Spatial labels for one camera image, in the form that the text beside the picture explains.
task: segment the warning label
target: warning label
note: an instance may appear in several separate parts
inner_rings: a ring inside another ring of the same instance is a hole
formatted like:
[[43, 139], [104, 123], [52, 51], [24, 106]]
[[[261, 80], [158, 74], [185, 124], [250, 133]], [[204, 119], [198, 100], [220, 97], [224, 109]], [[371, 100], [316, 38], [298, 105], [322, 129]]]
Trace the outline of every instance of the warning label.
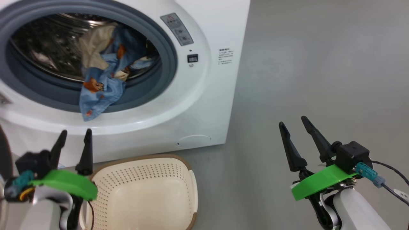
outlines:
[[219, 57], [218, 57], [218, 64], [219, 65], [226, 65], [233, 62], [233, 53], [234, 51], [227, 48], [227, 49], [219, 49]]

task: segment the laundry basket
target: laundry basket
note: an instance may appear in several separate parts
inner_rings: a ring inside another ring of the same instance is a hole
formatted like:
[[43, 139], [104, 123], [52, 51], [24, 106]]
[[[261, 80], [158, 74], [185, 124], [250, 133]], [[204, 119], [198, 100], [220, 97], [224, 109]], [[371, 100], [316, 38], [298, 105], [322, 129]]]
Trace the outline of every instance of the laundry basket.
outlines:
[[[198, 209], [196, 178], [187, 161], [166, 154], [113, 162], [94, 172], [94, 230], [189, 230]], [[90, 230], [87, 204], [80, 226]]]

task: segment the floor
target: floor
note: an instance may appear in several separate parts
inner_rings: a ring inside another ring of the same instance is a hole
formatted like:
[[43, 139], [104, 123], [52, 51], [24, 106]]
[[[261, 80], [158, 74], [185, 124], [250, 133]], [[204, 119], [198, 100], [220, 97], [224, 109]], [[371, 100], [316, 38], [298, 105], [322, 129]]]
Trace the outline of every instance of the floor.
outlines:
[[[355, 140], [409, 174], [408, 10], [406, 0], [252, 1], [227, 143], [176, 152], [198, 182], [194, 230], [321, 229], [310, 203], [291, 195], [297, 174], [278, 129], [285, 122], [308, 169], [320, 170], [302, 115], [330, 142]], [[391, 229], [407, 228], [403, 203], [366, 180], [356, 188]], [[25, 208], [12, 207], [8, 230]]]

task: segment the green bracket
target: green bracket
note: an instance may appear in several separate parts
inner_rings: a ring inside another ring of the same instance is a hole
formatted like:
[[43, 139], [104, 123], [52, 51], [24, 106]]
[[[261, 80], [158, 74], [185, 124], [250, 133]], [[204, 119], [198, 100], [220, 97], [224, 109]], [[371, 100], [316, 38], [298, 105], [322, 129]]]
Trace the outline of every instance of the green bracket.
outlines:
[[331, 165], [302, 180], [291, 192], [295, 200], [299, 201], [355, 175], [357, 173], [348, 175], [338, 166]]
[[33, 180], [31, 184], [66, 191], [86, 201], [95, 200], [98, 194], [98, 188], [88, 178], [66, 170], [51, 170], [42, 180]]

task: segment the front-loading washing machine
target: front-loading washing machine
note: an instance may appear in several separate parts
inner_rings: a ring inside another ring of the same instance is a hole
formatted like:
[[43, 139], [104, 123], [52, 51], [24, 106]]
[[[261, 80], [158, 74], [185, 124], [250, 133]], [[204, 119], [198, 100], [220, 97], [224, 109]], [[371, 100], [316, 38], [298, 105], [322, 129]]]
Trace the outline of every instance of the front-loading washing machine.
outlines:
[[[11, 150], [50, 149], [75, 165], [88, 128], [94, 162], [225, 143], [249, 0], [3, 0], [0, 123]], [[159, 58], [96, 119], [79, 113], [76, 41], [116, 22]]]

